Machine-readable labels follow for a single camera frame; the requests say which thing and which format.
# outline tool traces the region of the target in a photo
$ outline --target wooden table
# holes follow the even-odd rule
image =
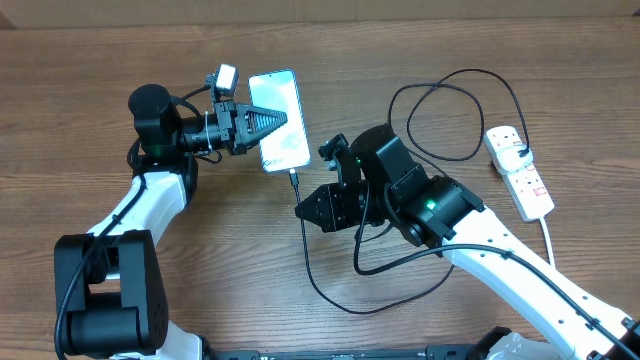
[[[385,120],[402,85],[464,67],[512,84],[536,164],[556,204],[548,221],[558,268],[602,300],[640,316],[640,22],[425,21],[0,32],[0,358],[51,359],[53,247],[83,233],[128,191],[125,154],[136,138],[129,95],[146,83],[182,95],[221,63],[251,74],[298,76],[313,160],[301,192],[335,181],[315,148],[353,139]],[[502,85],[482,75],[451,81],[478,96],[487,128],[518,126]],[[418,92],[403,95],[404,119]],[[207,97],[195,104],[205,109]],[[413,122],[431,151],[462,156],[479,118],[462,95],[439,91]],[[537,223],[524,223],[484,146],[440,163],[545,256]],[[495,325],[537,332],[485,285],[455,270],[427,298],[374,316],[352,316],[316,295],[303,266],[294,196],[285,174],[265,174],[256,150],[201,164],[191,206],[157,252],[171,319],[217,349],[261,351],[422,347],[477,341]],[[313,272],[332,298],[371,309],[431,286],[449,265],[426,258],[379,276],[353,270],[353,233],[308,227]],[[397,232],[368,243],[363,266],[415,249]]]

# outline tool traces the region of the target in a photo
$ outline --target red label on power strip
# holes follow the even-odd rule
[[[544,187],[539,187],[537,189],[533,189],[533,192],[536,194],[536,196],[541,196],[547,193],[547,189],[545,189]]]

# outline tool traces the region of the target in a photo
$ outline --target white power strip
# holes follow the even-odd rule
[[[487,145],[494,164],[498,163],[496,153],[504,151],[505,148],[522,146],[522,140],[512,126],[498,126],[489,129],[484,135],[484,143]],[[522,219],[524,221],[540,220],[547,243],[549,263],[555,268],[549,230],[544,220],[545,215],[553,210],[554,205],[549,191],[542,183],[538,170],[533,164],[529,164],[512,173],[502,175],[502,179],[507,185]]]

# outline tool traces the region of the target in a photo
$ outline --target power outlet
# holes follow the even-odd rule
[[[522,145],[518,132],[512,126],[489,129],[484,135],[484,140],[496,168],[499,167],[496,161],[497,152],[505,147]],[[541,219],[553,210],[551,196],[533,164],[502,175],[502,178],[524,221]]]

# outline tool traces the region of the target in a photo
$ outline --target robotic arm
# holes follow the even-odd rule
[[[286,123],[283,112],[236,104],[237,81],[238,73],[229,65],[207,76],[203,89],[210,90],[215,113],[205,117],[160,85],[133,92],[129,109],[140,138],[128,158],[132,188],[87,234],[63,236],[54,250],[56,303],[62,313],[56,351],[100,359],[214,358],[206,339],[169,321],[155,245],[193,197],[198,176],[194,154],[219,149],[245,154]],[[181,118],[177,105],[196,117]],[[144,155],[138,155],[139,146]],[[76,271],[77,282],[63,308]],[[89,284],[118,278],[120,292],[89,290]]]
[[[333,232],[384,220],[423,250],[385,266],[354,267],[374,275],[417,257],[444,256],[487,284],[550,344],[493,336],[477,357],[517,359],[629,359],[640,355],[638,324],[580,289],[520,242],[482,200],[449,177],[429,178],[388,125],[365,131],[349,146],[340,134],[319,148],[339,181],[320,186],[296,216]]]

